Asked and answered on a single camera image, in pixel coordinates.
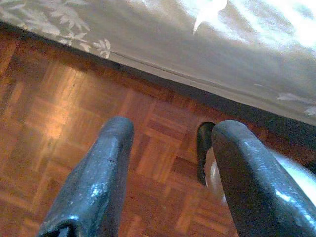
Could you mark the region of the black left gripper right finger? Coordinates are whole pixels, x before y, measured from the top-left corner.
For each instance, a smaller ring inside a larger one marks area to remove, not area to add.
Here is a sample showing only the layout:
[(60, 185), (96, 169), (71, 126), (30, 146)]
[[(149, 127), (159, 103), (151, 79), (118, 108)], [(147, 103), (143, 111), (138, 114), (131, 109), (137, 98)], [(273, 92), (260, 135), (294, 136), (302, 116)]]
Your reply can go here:
[(244, 124), (217, 124), (212, 145), (239, 236), (315, 236), (315, 205)]

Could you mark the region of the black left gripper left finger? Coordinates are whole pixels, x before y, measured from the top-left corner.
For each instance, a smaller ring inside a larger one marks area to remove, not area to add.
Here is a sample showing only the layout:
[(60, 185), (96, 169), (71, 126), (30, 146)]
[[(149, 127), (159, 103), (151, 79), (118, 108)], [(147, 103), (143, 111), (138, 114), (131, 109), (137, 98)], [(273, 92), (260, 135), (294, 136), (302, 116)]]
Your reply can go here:
[(116, 237), (125, 202), (134, 125), (110, 118), (68, 175), (39, 237)]

